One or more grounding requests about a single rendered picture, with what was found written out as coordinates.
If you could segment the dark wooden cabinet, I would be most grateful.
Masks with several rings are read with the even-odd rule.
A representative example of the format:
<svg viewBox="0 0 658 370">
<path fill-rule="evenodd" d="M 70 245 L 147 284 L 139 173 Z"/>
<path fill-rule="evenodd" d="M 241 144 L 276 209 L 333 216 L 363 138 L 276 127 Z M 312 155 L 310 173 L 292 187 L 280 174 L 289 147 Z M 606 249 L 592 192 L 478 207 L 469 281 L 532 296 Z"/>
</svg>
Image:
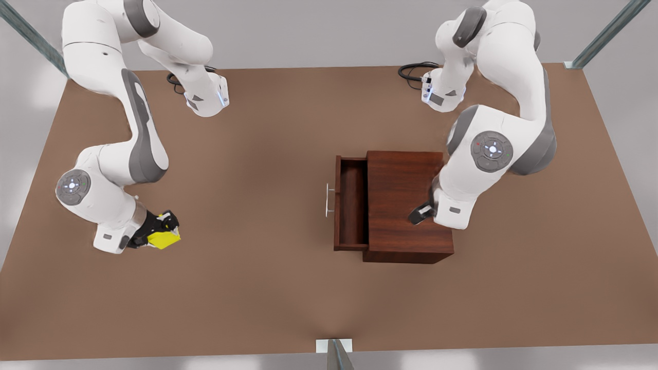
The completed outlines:
<svg viewBox="0 0 658 370">
<path fill-rule="evenodd" d="M 371 263 L 437 263 L 454 253 L 453 231 L 408 216 L 429 199 L 432 179 L 443 166 L 441 152 L 368 151 L 369 248 Z"/>
</svg>

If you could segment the yellow block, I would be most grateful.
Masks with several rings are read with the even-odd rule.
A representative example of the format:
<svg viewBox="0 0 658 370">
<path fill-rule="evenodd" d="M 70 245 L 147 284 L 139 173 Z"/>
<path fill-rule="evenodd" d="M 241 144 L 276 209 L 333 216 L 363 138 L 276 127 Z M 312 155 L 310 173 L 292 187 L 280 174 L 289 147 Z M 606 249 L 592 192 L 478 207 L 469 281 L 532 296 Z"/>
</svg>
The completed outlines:
<svg viewBox="0 0 658 370">
<path fill-rule="evenodd" d="M 148 245 L 163 250 L 167 246 L 170 246 L 181 240 L 179 236 L 178 228 L 173 230 L 165 230 L 159 232 L 153 232 L 147 236 Z"/>
</svg>

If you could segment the silver frame post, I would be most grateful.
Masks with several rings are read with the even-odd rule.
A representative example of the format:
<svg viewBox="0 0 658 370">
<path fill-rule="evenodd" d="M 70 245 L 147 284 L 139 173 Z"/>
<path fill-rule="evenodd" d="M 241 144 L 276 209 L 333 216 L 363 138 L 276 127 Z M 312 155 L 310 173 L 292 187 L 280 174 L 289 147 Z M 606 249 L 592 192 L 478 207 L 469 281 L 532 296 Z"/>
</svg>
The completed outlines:
<svg viewBox="0 0 658 370">
<path fill-rule="evenodd" d="M 567 70 L 583 69 L 599 52 L 618 35 L 652 0 L 629 0 L 613 19 L 600 31 L 599 35 L 583 49 L 573 61 L 564 61 Z"/>
<path fill-rule="evenodd" d="M 326 370 L 354 370 L 348 353 L 353 352 L 352 339 L 317 339 L 316 353 L 324 353 Z"/>
<path fill-rule="evenodd" d="M 64 66 L 63 56 L 6 0 L 0 0 L 0 17 L 65 77 L 70 78 Z"/>
</svg>

